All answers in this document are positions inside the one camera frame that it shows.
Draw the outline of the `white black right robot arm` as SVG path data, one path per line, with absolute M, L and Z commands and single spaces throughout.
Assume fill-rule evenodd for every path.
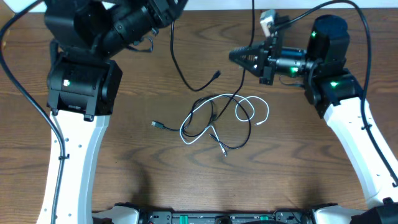
M 306 49 L 284 47 L 276 29 L 288 21 L 273 10 L 261 16 L 265 41 L 233 50 L 229 59 L 271 85 L 276 73 L 300 77 L 308 102 L 333 130 L 360 181 L 367 210 L 326 204 L 302 213 L 300 223 L 396 223 L 397 159 L 376 126 L 359 81 L 345 68 L 349 46 L 344 19 L 315 19 Z

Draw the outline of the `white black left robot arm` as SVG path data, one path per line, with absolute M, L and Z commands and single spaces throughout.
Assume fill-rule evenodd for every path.
M 113 113 L 122 71 L 113 57 L 135 50 L 147 33 L 177 20 L 186 0 L 47 1 L 52 33 L 47 107 L 52 130 L 49 170 L 39 223 L 114 223 L 116 211 L 92 216 L 95 169 Z

